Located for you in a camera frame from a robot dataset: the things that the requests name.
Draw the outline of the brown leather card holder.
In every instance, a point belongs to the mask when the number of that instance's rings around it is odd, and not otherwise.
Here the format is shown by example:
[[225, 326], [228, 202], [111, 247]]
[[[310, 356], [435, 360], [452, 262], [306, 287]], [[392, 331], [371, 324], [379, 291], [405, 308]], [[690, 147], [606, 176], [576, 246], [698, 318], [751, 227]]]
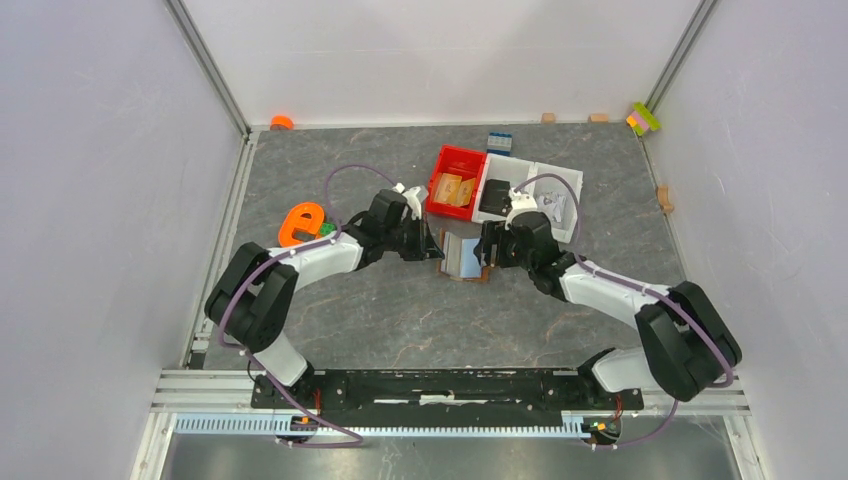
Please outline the brown leather card holder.
[[475, 254], [479, 243], [479, 237], [466, 238], [442, 231], [439, 246], [444, 257], [439, 261], [437, 272], [455, 281], [487, 283], [491, 268], [484, 265]]

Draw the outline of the red plastic bin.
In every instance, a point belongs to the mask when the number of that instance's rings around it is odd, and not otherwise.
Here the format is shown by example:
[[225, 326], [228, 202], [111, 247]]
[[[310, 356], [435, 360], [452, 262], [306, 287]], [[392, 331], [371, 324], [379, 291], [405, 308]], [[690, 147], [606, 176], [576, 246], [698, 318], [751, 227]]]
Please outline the red plastic bin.
[[443, 145], [428, 184], [426, 211], [471, 221], [485, 161], [484, 152]]

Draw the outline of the white divided plastic bin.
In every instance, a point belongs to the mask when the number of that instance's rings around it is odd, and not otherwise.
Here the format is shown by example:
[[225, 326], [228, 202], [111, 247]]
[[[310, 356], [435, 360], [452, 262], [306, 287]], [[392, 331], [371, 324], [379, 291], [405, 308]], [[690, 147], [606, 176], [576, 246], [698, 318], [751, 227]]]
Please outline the white divided plastic bin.
[[[483, 167], [482, 179], [477, 191], [477, 199], [474, 204], [471, 221], [482, 224], [488, 220], [500, 221], [506, 219], [506, 217], [478, 211], [483, 185], [488, 179], [506, 180], [510, 183], [512, 189], [522, 182], [542, 174], [552, 174], [561, 177], [571, 186], [577, 199], [580, 199], [584, 177], [583, 171], [488, 153], [486, 155], [485, 166]], [[557, 191], [568, 195], [563, 222], [561, 224], [551, 224], [552, 235], [558, 242], [571, 242], [576, 225], [576, 208], [567, 187], [555, 178], [545, 177], [530, 182], [522, 187], [521, 191], [530, 194], [535, 200], [536, 196], [542, 192]]]

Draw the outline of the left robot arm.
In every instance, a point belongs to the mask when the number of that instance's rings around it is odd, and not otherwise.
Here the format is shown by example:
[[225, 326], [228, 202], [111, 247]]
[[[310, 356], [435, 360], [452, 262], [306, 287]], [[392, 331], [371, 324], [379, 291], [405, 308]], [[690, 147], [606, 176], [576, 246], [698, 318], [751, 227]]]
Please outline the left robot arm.
[[401, 184], [380, 190], [365, 211], [333, 235], [291, 248], [241, 245], [206, 299], [203, 312], [276, 380], [290, 407], [314, 394], [311, 364], [287, 339], [284, 325], [295, 293], [318, 281], [362, 270], [395, 253], [404, 261], [441, 259], [424, 216], [428, 193]]

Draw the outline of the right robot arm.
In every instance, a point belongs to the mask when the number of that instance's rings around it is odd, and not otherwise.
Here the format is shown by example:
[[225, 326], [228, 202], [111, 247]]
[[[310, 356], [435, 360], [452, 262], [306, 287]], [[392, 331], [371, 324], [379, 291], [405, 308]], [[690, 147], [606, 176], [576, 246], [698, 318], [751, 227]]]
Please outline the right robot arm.
[[562, 249], [540, 212], [484, 222], [475, 254], [487, 266], [521, 268], [542, 294], [599, 311], [638, 333], [640, 346], [609, 349], [582, 365], [577, 392], [591, 408], [606, 406], [619, 392], [643, 388], [659, 388], [687, 402], [706, 388], [733, 381], [741, 348], [693, 282], [655, 285], [606, 270]]

